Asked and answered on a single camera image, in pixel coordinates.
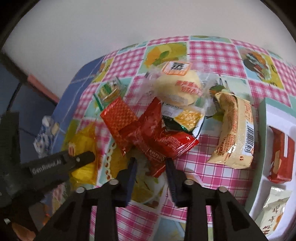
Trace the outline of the blue plaid cloth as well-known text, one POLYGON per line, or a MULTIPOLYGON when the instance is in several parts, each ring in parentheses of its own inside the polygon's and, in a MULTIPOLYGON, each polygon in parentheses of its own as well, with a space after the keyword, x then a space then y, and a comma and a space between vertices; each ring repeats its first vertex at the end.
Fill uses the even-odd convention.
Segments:
POLYGON ((65 139, 66 131, 74 116, 83 91, 88 87, 98 72, 103 56, 84 65, 71 80, 58 102, 52 118, 59 124, 59 130, 53 140, 51 153, 60 152, 65 139))

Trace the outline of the beige barcode snack packet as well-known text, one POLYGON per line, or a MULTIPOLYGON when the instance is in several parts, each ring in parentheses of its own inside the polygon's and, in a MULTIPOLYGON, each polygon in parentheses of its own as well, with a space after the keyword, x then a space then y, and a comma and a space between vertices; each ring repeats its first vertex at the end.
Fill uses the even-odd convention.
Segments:
POLYGON ((250 101, 228 92, 219 92, 215 98, 224 115, 218 145, 207 162, 247 169, 253 160, 255 141, 250 101))

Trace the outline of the green edged cookie packet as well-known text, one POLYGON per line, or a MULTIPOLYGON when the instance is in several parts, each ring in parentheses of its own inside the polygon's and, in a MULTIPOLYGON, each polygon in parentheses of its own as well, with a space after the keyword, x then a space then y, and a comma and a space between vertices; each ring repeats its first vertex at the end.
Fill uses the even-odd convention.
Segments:
POLYGON ((124 84, 117 76, 112 80, 102 83, 98 90, 93 94, 95 103, 100 111, 103 111, 118 97, 124 97, 127 85, 124 84))

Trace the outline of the checkered pink picture tablecloth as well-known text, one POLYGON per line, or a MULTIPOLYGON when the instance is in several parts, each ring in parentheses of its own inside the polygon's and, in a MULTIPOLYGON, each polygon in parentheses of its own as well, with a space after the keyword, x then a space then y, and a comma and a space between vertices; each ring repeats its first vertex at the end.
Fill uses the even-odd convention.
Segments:
MULTIPOLYGON (((125 168, 123 156, 100 117, 93 94, 102 83, 118 77, 127 85, 123 100, 140 115, 141 85, 151 66, 169 60, 194 60, 207 65, 218 75, 218 87, 226 88, 251 102, 254 119, 259 119, 259 103, 266 97, 295 108, 295 66, 277 54, 233 39, 213 36, 177 36, 127 46, 103 56, 94 79, 83 91, 62 144, 88 124, 95 123, 100 151, 97 184, 102 185, 125 168)), ((144 188, 135 191, 126 208, 116 211, 120 240, 179 240, 183 238, 185 208, 176 208, 169 199, 163 177, 145 177, 144 188)))

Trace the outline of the orange-red patterned snack packet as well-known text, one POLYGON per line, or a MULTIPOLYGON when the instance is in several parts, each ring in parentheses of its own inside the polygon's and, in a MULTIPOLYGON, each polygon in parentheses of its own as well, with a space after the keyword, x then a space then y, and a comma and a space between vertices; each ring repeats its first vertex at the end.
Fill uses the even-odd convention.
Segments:
POLYGON ((102 111, 100 117, 106 124, 122 155, 125 156, 131 149, 131 144, 129 144, 126 138, 124 138, 119 131, 125 126, 128 126, 138 120, 138 117, 121 97, 116 98, 111 104, 109 104, 102 111))

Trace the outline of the red white snack bar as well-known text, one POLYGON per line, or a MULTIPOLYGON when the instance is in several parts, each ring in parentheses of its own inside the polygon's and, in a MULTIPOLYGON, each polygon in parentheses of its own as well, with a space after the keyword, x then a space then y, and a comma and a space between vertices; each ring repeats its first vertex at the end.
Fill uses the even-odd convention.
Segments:
POLYGON ((271 127, 273 131, 273 155, 269 181, 284 184, 292 180, 293 163, 295 157, 295 142, 284 132, 271 127))

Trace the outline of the cream snack packet in tray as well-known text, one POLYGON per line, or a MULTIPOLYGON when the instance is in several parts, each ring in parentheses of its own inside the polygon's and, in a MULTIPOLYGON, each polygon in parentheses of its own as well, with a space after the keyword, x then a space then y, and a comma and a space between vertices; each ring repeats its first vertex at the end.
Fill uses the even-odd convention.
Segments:
POLYGON ((291 194, 292 191, 290 190, 284 190, 274 186, 271 187, 269 196, 255 220, 255 223, 266 237, 276 230, 291 194))

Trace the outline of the white tray teal rim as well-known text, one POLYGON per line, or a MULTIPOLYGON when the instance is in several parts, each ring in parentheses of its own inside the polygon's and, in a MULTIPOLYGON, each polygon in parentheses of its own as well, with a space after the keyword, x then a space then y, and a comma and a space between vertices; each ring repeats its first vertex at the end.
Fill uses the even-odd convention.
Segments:
POLYGON ((269 195, 271 186, 277 186, 292 192, 276 230, 268 240, 295 240, 295 166, 292 180, 284 184, 274 184, 267 179, 273 154, 273 132, 276 128, 295 140, 295 111, 286 105, 264 98, 259 105, 259 151, 254 154, 256 167, 252 187, 245 203, 249 215, 256 219, 269 195))

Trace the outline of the yellow transparent snack packet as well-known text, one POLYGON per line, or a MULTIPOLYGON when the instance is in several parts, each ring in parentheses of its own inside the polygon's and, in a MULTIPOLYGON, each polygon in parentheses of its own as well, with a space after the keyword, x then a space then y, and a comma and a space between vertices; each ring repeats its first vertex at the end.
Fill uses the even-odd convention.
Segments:
POLYGON ((78 131, 68 144, 70 156, 78 156, 88 151, 91 151, 95 155, 94 161, 71 172, 71 176, 79 183, 96 185, 99 168, 99 151, 95 123, 90 123, 84 129, 78 131))

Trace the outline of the green yellow cracker packet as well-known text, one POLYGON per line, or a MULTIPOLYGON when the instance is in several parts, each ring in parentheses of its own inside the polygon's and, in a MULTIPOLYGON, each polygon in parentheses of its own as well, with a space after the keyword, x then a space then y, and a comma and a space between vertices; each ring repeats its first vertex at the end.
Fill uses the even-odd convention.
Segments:
POLYGON ((170 131, 181 131, 197 138, 205 118, 205 111, 194 105, 175 106, 162 104, 162 118, 170 131))

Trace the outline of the round steamed cake packet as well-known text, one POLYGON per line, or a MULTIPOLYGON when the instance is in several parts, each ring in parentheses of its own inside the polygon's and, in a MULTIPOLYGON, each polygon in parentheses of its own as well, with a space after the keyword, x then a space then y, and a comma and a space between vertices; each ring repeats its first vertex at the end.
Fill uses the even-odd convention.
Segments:
POLYGON ((157 97, 175 106, 189 106, 210 95, 218 75, 200 61, 166 61, 151 66, 144 76, 142 97, 157 97))

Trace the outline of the red glossy snack packet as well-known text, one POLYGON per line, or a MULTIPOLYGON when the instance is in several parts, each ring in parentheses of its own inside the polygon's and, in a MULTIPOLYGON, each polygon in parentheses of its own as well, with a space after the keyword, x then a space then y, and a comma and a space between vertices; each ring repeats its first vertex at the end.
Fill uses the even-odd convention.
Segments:
POLYGON ((162 126, 162 103, 155 97, 137 121, 119 134, 136 146, 149 160, 148 175, 158 178, 166 169, 166 158, 176 159, 199 141, 186 132, 168 131, 162 126))

